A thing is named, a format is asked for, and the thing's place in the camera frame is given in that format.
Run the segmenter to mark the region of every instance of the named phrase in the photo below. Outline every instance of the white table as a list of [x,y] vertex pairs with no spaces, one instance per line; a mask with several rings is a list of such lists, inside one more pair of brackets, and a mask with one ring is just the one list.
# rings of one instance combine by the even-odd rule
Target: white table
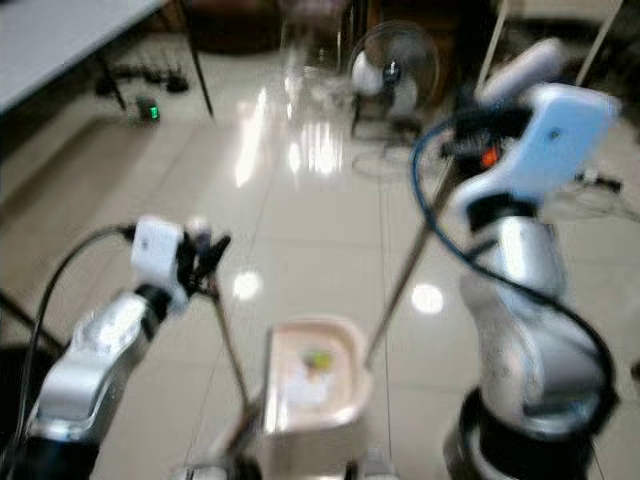
[[[4,0],[0,3],[0,114],[168,1]],[[205,93],[203,79],[199,80]]]

